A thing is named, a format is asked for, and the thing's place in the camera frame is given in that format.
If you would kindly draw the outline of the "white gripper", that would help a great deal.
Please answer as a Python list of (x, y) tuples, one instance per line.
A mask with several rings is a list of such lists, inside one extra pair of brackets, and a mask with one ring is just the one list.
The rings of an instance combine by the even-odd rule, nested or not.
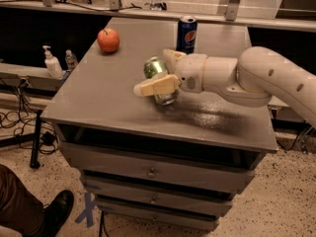
[(151, 78), (136, 84), (133, 88), (133, 93), (136, 96), (171, 94), (179, 88), (189, 93), (202, 91), (202, 74), (207, 60), (206, 54), (192, 53), (186, 55), (184, 52), (164, 49), (163, 60), (169, 71), (175, 70), (175, 75), (167, 74), (158, 79)]

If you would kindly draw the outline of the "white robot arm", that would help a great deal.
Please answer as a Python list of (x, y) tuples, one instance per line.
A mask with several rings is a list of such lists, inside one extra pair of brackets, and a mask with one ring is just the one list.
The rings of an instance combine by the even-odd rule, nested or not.
[(229, 58), (166, 49), (163, 57), (171, 71), (135, 85), (135, 95), (171, 94), (178, 89), (212, 92), (230, 103), (254, 108), (277, 97), (316, 126), (316, 76), (275, 51), (253, 46)]

